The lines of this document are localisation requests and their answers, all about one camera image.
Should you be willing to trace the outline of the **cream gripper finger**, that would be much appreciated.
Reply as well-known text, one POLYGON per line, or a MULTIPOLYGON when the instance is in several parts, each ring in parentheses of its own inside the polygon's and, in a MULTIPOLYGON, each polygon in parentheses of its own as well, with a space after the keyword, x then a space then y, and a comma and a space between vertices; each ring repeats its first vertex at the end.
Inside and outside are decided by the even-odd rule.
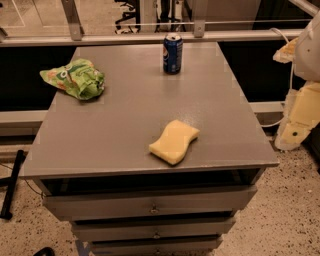
POLYGON ((298 39, 295 38, 289 41, 286 45, 281 47, 276 53, 273 55, 273 60, 279 63, 288 63, 294 60, 295 56, 295 47, 298 39))

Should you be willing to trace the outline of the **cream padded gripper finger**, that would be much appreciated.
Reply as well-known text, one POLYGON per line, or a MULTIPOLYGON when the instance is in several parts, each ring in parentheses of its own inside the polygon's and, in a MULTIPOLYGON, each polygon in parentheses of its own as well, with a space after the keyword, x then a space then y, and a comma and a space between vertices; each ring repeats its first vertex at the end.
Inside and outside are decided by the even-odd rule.
POLYGON ((290 89, 283 115, 274 144, 279 150, 293 150, 320 123, 320 84, 307 81, 299 90, 290 89))

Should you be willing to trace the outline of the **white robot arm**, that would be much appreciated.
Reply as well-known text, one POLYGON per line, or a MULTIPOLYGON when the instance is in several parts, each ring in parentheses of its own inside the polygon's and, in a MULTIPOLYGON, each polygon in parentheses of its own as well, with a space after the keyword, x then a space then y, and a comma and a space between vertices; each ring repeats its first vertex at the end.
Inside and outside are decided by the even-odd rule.
POLYGON ((299 90, 289 90, 275 138, 277 149, 293 150, 320 123, 320 12, 297 38, 277 50, 273 59, 291 62, 293 73, 305 80, 299 90))

